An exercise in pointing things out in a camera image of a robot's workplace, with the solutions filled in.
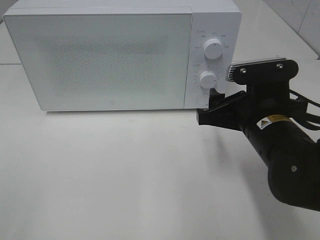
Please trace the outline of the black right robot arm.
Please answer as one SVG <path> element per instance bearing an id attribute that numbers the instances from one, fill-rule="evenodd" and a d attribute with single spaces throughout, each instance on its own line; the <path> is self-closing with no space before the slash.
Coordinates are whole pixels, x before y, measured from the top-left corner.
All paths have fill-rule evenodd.
<path id="1" fill-rule="evenodd" d="M 272 195 L 287 205 L 320 209 L 320 118 L 307 113 L 308 101 L 290 98 L 288 83 L 248 85 L 225 96 L 211 89 L 209 108 L 197 110 L 200 125 L 242 132 L 264 164 Z"/>

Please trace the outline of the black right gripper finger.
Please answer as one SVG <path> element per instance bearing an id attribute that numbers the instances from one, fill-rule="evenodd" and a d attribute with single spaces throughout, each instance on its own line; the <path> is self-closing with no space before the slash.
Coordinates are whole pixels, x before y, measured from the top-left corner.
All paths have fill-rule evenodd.
<path id="1" fill-rule="evenodd" d="M 198 108 L 196 110 L 196 119 L 200 126 L 213 126 L 240 132 L 243 131 L 238 113 L 232 106 L 223 106 L 216 109 Z"/>
<path id="2" fill-rule="evenodd" d="M 224 93 L 219 93 L 215 88 L 210 89 L 208 109 L 217 110 L 219 108 L 233 104 L 246 96 L 245 91 L 239 91 L 235 94 L 227 96 Z"/>

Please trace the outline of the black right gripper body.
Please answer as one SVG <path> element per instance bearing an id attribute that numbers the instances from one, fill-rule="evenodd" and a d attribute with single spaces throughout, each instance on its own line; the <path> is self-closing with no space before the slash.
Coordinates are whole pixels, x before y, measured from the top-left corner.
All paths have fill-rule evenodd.
<path id="1" fill-rule="evenodd" d="M 233 128 L 243 133 L 289 133 L 289 83 L 248 84 L 232 105 Z"/>

